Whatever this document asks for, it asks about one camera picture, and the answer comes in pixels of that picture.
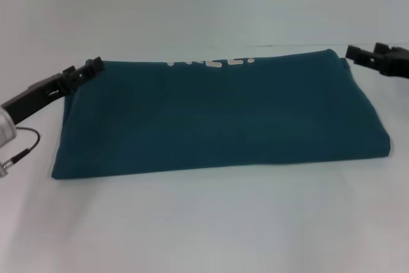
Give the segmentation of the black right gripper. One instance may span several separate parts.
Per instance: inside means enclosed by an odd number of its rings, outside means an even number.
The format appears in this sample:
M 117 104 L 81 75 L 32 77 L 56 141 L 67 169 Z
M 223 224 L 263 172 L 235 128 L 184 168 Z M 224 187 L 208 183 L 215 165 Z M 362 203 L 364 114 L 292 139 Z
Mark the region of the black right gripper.
M 389 47 L 383 43 L 376 43 L 373 53 L 349 45 L 345 58 L 357 65 L 375 65 L 379 62 L 377 71 L 381 75 L 408 78 L 408 49 L 402 47 Z

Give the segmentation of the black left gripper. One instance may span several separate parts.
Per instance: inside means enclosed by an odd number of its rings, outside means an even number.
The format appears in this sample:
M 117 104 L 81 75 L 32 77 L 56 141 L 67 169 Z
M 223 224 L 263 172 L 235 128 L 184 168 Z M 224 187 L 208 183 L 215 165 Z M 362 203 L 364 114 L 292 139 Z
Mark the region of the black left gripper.
M 14 124 L 18 124 L 53 101 L 74 93 L 103 71 L 104 63 L 100 57 L 88 59 L 80 68 L 70 67 L 62 73 L 36 82 L 1 107 L 10 115 Z

